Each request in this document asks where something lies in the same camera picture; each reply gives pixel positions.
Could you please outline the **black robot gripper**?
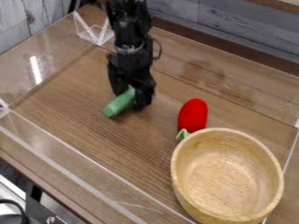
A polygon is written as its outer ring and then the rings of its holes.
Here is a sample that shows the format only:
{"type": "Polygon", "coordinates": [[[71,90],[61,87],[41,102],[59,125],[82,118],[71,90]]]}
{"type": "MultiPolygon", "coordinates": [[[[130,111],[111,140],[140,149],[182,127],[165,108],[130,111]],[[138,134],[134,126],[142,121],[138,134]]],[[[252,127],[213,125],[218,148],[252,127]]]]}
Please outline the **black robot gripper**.
{"type": "Polygon", "coordinates": [[[106,55],[106,73],[114,95],[134,88],[134,110],[141,111],[152,103],[154,94],[154,79],[150,75],[153,64],[153,44],[138,46],[114,45],[115,51],[106,55]]]}

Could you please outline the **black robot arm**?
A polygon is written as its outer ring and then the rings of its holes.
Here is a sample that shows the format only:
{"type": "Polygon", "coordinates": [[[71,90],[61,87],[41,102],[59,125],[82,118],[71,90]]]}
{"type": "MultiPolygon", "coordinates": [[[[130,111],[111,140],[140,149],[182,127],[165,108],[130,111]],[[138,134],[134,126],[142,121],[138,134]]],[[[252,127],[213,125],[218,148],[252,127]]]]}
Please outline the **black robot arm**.
{"type": "Polygon", "coordinates": [[[150,67],[162,51],[154,55],[158,41],[150,36],[152,17],[146,0],[106,0],[106,18],[114,33],[114,52],[106,55],[106,74],[114,95],[134,89],[134,110],[152,103],[154,78],[150,67]]]}

